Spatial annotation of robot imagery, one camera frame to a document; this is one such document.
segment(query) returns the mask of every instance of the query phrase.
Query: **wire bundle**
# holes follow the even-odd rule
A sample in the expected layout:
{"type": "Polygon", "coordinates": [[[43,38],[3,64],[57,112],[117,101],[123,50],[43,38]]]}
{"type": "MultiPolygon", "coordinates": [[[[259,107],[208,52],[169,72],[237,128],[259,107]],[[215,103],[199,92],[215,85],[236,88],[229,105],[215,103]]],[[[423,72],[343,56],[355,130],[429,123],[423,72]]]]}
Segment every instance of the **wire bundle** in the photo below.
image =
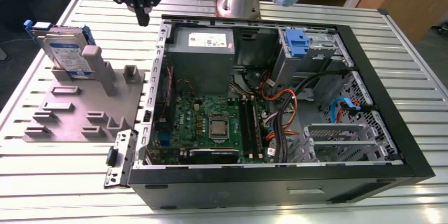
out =
{"type": "MultiPolygon", "coordinates": [[[[355,100],[352,100],[352,103],[357,106],[361,105],[360,102],[355,100]]],[[[343,107],[339,109],[339,112],[337,112],[336,123],[341,123],[341,121],[343,121],[343,107]]]]}

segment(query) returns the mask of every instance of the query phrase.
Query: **expansion slot bracket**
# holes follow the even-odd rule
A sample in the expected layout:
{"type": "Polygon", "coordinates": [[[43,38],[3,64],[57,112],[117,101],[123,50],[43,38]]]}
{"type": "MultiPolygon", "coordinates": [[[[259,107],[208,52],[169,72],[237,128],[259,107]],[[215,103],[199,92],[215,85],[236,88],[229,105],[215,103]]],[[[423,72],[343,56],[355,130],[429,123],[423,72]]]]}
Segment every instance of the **expansion slot bracket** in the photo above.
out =
{"type": "Polygon", "coordinates": [[[105,164],[108,165],[104,189],[129,188],[128,179],[133,164],[135,144],[139,133],[135,130],[125,130],[117,133],[115,145],[111,146],[107,154],[105,164]]]}

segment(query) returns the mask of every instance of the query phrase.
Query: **slotted metal surface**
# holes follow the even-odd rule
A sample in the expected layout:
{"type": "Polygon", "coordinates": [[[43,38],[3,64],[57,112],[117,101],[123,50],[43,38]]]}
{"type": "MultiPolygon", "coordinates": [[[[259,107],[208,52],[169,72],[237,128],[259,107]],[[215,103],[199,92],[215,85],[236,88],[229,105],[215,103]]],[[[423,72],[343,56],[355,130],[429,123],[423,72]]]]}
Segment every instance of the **slotted metal surface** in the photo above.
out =
{"type": "MultiPolygon", "coordinates": [[[[213,1],[163,0],[151,24],[111,0],[72,0],[59,24],[87,24],[103,57],[115,68],[149,70],[160,15],[215,16],[213,1]]],[[[0,219],[81,223],[447,223],[447,92],[393,21],[375,10],[261,3],[263,19],[351,25],[436,172],[416,186],[401,186],[355,204],[152,211],[131,189],[103,189],[111,144],[25,143],[23,130],[51,87],[52,63],[40,52],[0,114],[0,219]]]]}

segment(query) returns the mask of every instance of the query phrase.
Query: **black cable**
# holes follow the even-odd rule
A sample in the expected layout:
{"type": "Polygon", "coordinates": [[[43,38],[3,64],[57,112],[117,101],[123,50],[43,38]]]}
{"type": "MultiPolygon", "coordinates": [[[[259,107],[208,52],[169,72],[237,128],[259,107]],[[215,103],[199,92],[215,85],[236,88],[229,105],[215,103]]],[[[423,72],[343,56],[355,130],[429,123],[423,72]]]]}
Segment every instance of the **black cable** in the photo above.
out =
{"type": "Polygon", "coordinates": [[[277,117],[273,118],[272,120],[272,128],[273,128],[273,134],[275,134],[275,155],[273,155],[273,162],[280,163],[281,162],[281,141],[279,137],[279,132],[277,132],[277,117]]]}
{"type": "Polygon", "coordinates": [[[257,93],[257,91],[261,90],[261,83],[260,83],[260,86],[257,88],[255,88],[251,83],[249,83],[249,80],[247,79],[247,72],[248,70],[263,70],[263,69],[267,69],[267,67],[264,66],[247,66],[244,69],[243,69],[243,72],[241,72],[241,78],[243,78],[243,81],[244,81],[244,84],[247,85],[247,87],[249,88],[249,90],[255,93],[255,95],[260,98],[261,95],[257,93]]]}

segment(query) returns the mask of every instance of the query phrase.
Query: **gray fixture plate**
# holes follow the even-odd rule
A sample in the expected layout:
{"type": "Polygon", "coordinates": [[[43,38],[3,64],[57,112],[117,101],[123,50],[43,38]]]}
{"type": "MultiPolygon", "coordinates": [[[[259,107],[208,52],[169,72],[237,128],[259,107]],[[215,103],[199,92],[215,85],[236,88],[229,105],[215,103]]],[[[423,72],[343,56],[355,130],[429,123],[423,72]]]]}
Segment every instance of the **gray fixture plate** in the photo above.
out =
{"type": "Polygon", "coordinates": [[[137,113],[137,105],[143,90],[144,70],[139,70],[141,82],[136,84],[125,84],[123,70],[115,69],[116,79],[113,85],[116,87],[116,95],[108,97],[105,95],[101,84],[95,80],[73,80],[68,82],[57,82],[53,80],[53,85],[47,91],[45,99],[39,110],[47,103],[72,103],[75,109],[72,111],[55,111],[57,116],[55,122],[37,123],[32,119],[29,127],[43,125],[51,130],[51,134],[29,137],[27,134],[23,139],[27,142],[113,142],[115,134],[111,134],[107,129],[105,122],[91,123],[87,119],[88,112],[105,112],[108,117],[113,117],[119,123],[124,116],[128,125],[132,127],[137,113]],[[75,86],[79,87],[80,94],[57,94],[51,91],[55,87],[75,86]],[[100,126],[105,132],[104,136],[85,138],[81,130],[83,127],[100,126]]]}

